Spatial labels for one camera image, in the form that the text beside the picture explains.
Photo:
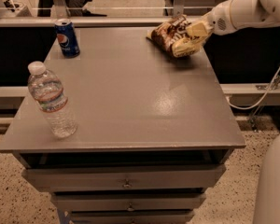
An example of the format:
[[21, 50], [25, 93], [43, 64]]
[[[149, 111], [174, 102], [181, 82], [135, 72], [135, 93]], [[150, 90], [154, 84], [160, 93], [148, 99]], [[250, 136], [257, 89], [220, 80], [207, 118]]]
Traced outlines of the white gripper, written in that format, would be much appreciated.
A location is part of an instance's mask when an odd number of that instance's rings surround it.
[[[208, 21], [216, 35], [227, 35], [232, 32], [230, 16], [231, 0], [213, 7], [208, 14]], [[187, 34], [177, 34], [171, 45], [172, 54], [176, 58], [190, 56], [198, 52], [211, 33], [211, 27], [206, 21], [194, 22], [186, 28]]]

